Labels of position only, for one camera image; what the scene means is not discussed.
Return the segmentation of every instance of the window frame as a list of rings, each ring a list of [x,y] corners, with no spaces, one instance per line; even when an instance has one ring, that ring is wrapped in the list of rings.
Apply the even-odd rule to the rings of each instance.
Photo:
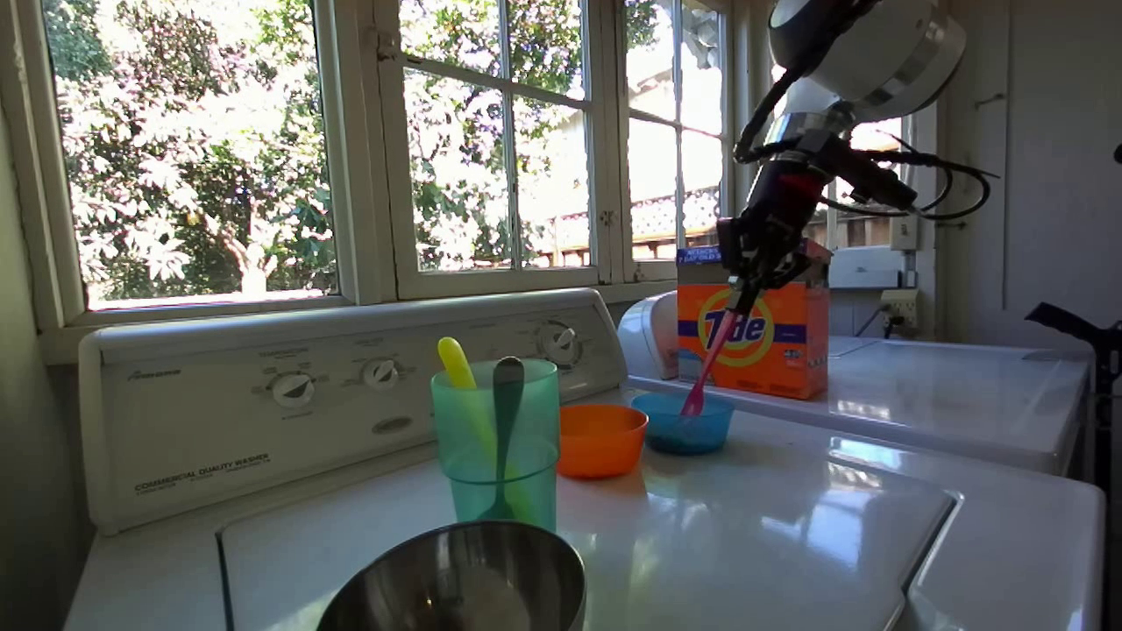
[[[332,183],[332,228],[341,279],[324,298],[249,301],[235,296],[221,298],[153,298],[136,306],[109,306],[92,312],[85,301],[85,279],[76,265],[76,243],[71,228],[71,183],[62,173],[55,88],[44,51],[42,0],[8,2],[0,12],[0,104],[8,119],[8,145],[19,183],[19,214],[27,245],[27,279],[35,320],[42,333],[42,355],[49,363],[71,363],[82,338],[116,324],[158,324],[158,320],[199,320],[199,314],[242,314],[242,312],[283,312],[283,308],[332,308],[332,306],[376,306],[409,301],[435,296],[483,296],[483,292],[532,292],[590,283],[605,301],[636,301],[653,292],[673,287],[673,263],[630,261],[630,197],[627,197],[627,99],[623,95],[623,2],[587,0],[590,35],[590,271],[521,271],[521,272],[422,272],[409,271],[413,257],[413,209],[406,160],[396,160],[403,145],[403,62],[396,35],[396,2],[376,0],[314,0],[314,41],[324,70],[324,128]],[[747,95],[753,95],[761,62],[750,62],[750,40],[759,29],[741,6],[713,0],[727,12],[727,128],[747,119]],[[727,199],[743,192],[743,169],[727,164]]]
[[[630,103],[622,99],[622,107],[623,107],[623,128],[622,132],[627,132],[630,119],[636,124],[650,124],[650,125],[665,125],[673,132],[673,160],[676,160],[676,169],[673,169],[676,173],[676,183],[673,183],[673,239],[676,243],[684,243],[684,160],[679,158],[684,158],[684,138],[688,132],[727,145],[731,160],[721,164],[719,199],[727,202],[727,209],[721,209],[727,218],[741,214],[741,190],[743,186],[735,186],[741,183],[735,173],[743,173],[743,164],[732,160],[732,140],[741,132],[741,124],[750,119],[750,112],[735,114],[735,103],[750,103],[750,95],[753,95],[750,88],[759,84],[759,72],[763,70],[763,68],[750,62],[747,49],[735,49],[735,41],[759,35],[759,33],[747,29],[750,14],[741,14],[735,12],[741,2],[731,6],[731,0],[701,0],[701,2],[727,14],[727,33],[721,33],[721,62],[727,62],[721,128],[727,128],[727,138],[684,124],[684,56],[679,56],[684,29],[679,29],[679,22],[673,22],[673,62],[670,62],[670,72],[673,72],[673,119],[630,107]],[[630,190],[623,197],[623,220],[627,220],[623,248],[630,252],[636,248],[630,245]],[[630,272],[644,277],[644,279],[673,279],[676,265],[673,265],[673,261],[630,261]]]

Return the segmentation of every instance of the green cup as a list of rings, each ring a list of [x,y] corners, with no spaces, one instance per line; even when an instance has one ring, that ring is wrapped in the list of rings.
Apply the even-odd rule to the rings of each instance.
[[[507,438],[506,480],[497,480],[496,363],[470,363],[477,388],[457,388],[444,370],[430,374],[435,450],[452,487],[457,520],[512,520],[555,529],[555,467],[561,445],[559,363],[521,360],[521,401]]]

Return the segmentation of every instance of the tide logo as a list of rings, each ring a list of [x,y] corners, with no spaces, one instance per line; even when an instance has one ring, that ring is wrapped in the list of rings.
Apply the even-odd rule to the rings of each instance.
[[[717,292],[701,306],[698,339],[705,342],[705,350],[717,342],[713,338],[721,324],[727,306],[732,306],[731,292]],[[717,360],[727,367],[747,367],[747,363],[759,363],[771,342],[776,342],[776,320],[771,320],[768,301],[759,298],[759,306],[750,306],[750,314],[735,314],[731,339]]]

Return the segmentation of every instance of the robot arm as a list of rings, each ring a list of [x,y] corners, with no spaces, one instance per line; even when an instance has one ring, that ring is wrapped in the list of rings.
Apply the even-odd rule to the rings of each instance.
[[[958,70],[964,33],[941,0],[777,0],[771,49],[787,72],[735,145],[741,160],[768,160],[747,206],[719,223],[741,314],[763,287],[802,271],[802,228],[835,174],[865,199],[913,206],[914,192],[852,152],[846,132],[930,104]],[[782,95],[761,155],[753,140]]]

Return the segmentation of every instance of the cable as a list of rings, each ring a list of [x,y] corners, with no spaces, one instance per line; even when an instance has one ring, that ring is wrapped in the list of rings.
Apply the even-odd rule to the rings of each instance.
[[[886,308],[886,306],[877,306],[877,308],[868,312],[868,320],[865,320],[852,338],[863,338],[863,333],[877,324],[881,312],[890,312],[890,308]]]
[[[753,145],[768,124],[768,114],[776,112],[777,99],[802,77],[800,68],[782,70],[782,77],[768,88],[763,103],[759,104],[759,112],[750,114],[750,124],[743,125],[732,158],[735,160],[759,160],[753,158]]]
[[[747,164],[750,160],[763,160],[763,158],[797,152],[800,140],[802,138],[763,145],[763,146],[743,152],[735,158],[747,160]],[[962,160],[943,160],[936,155],[920,155],[909,145],[905,145],[905,152],[852,152],[852,155],[868,158],[868,160],[890,160],[890,164],[914,164],[914,169],[941,169],[943,173],[941,197],[933,202],[923,202],[923,206],[886,209],[886,206],[856,206],[856,202],[842,202],[842,199],[821,197],[825,206],[846,209],[846,214],[863,214],[863,218],[909,218],[909,214],[914,214],[914,218],[926,218],[933,223],[962,220],[962,218],[979,214],[989,202],[989,192],[992,192],[989,178],[997,178],[992,173],[981,173],[981,169],[971,169],[971,164],[962,164]],[[950,197],[958,174],[968,174],[968,178],[974,178],[981,186],[979,199],[962,206],[962,209],[941,209],[943,199]]]

